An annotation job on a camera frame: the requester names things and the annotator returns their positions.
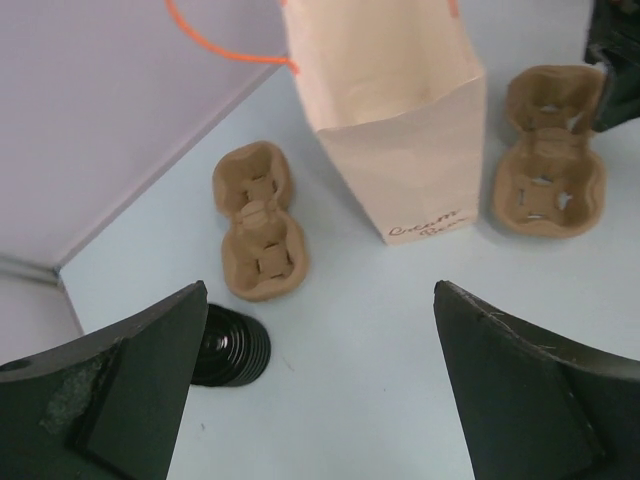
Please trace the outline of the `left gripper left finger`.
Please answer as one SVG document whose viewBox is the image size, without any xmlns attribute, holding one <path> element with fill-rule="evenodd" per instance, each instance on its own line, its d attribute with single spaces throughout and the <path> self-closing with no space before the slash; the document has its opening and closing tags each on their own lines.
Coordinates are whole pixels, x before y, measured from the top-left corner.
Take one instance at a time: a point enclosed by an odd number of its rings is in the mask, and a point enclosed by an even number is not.
<svg viewBox="0 0 640 480">
<path fill-rule="evenodd" d="M 207 317 L 197 281 L 1 367 L 4 479 L 164 479 Z"/>
</svg>

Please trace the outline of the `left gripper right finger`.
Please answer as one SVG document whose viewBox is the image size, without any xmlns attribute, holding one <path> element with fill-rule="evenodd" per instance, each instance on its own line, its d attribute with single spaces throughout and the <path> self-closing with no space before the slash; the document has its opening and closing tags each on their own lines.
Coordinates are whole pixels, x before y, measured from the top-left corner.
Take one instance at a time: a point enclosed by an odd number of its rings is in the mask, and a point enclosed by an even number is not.
<svg viewBox="0 0 640 480">
<path fill-rule="evenodd" d="M 450 281 L 435 286 L 434 315 L 475 478 L 638 478 L 638 361 Z"/>
</svg>

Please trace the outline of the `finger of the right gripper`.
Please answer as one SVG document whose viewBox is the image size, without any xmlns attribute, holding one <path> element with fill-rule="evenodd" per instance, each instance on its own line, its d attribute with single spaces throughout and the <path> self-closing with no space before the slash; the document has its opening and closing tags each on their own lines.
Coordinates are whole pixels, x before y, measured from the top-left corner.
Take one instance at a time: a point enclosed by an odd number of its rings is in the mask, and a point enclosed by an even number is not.
<svg viewBox="0 0 640 480">
<path fill-rule="evenodd" d="M 603 133 L 639 117 L 639 3 L 594 0 L 583 59 L 605 80 L 592 120 Z"/>
</svg>

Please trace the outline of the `brown pulp cup carrier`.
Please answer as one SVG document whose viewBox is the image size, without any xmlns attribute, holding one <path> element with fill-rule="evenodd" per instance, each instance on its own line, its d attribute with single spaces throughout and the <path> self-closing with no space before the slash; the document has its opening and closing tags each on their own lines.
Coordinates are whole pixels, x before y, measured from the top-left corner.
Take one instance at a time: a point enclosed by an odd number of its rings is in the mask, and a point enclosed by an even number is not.
<svg viewBox="0 0 640 480">
<path fill-rule="evenodd" d="M 604 85 L 600 71 L 539 65 L 513 78 L 505 114 L 518 133 L 494 177 L 493 211 L 510 230 L 571 238 L 599 221 L 607 174 L 590 146 Z"/>
</svg>

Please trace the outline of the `beige paper takeout bag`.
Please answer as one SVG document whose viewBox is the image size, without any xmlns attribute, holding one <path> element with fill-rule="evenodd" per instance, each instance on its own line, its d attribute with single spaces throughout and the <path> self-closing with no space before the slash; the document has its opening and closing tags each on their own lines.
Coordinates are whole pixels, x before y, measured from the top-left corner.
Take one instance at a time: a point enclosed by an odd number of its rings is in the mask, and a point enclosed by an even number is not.
<svg viewBox="0 0 640 480">
<path fill-rule="evenodd" d="M 487 85 L 447 0 L 285 1 L 307 121 L 390 245 L 473 223 Z"/>
</svg>

